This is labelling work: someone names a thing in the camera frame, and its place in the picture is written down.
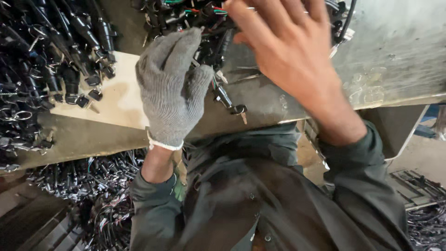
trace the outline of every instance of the gray knit glove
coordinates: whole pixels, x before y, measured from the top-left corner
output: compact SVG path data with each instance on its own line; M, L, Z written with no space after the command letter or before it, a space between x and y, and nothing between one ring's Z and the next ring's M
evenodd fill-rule
M184 137L203 116L214 72L207 65L188 71L200 41L198 28L157 38L136 63L150 145L181 149Z

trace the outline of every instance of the green wire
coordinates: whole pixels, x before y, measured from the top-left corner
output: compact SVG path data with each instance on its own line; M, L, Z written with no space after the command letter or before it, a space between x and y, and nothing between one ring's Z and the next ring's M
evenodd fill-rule
M165 0L164 2L167 4L178 4L184 2L185 0Z

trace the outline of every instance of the metal key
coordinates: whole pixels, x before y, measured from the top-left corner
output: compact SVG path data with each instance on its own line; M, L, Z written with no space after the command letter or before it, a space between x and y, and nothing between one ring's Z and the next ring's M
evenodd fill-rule
M247 125L248 121L246 120L246 113L241 113L240 115L242 116L243 123L245 123L245 125Z

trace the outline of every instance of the black wire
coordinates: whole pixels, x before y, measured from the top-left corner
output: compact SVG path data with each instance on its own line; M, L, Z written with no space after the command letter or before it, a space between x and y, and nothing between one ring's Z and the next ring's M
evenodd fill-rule
M336 38L337 43L341 43L344 40L345 33L347 32L351 18L353 17L353 12L355 11L355 6L356 6L356 0L351 0L350 10L348 11L347 18L345 19L344 27L342 27L342 31L339 37Z

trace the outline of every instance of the forearm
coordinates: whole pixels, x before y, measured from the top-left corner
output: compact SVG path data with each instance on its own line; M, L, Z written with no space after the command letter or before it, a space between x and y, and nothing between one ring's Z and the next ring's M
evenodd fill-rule
M304 106L319 125L319 138L333 146L358 142L367 134L363 120L353 110L340 88L328 90L327 96L313 98Z
M160 146L149 150L141 168L145 181L158 184L168 180L173 174L173 151Z

